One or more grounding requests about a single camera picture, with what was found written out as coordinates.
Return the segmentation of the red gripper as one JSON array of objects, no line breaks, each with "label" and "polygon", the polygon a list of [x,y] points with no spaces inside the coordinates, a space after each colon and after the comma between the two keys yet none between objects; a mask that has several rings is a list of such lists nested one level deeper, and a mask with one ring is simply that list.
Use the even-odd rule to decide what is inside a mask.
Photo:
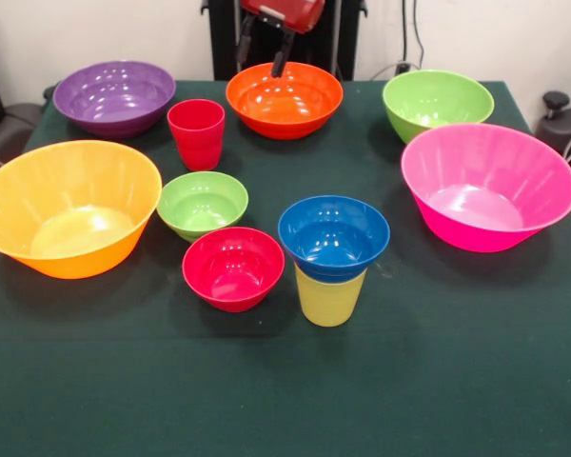
[{"label": "red gripper", "polygon": [[257,16],[262,22],[283,29],[282,44],[275,54],[270,72],[272,78],[281,78],[296,33],[307,33],[315,27],[324,11],[325,0],[241,0],[240,6],[249,13],[242,22],[236,60],[247,59]]}]

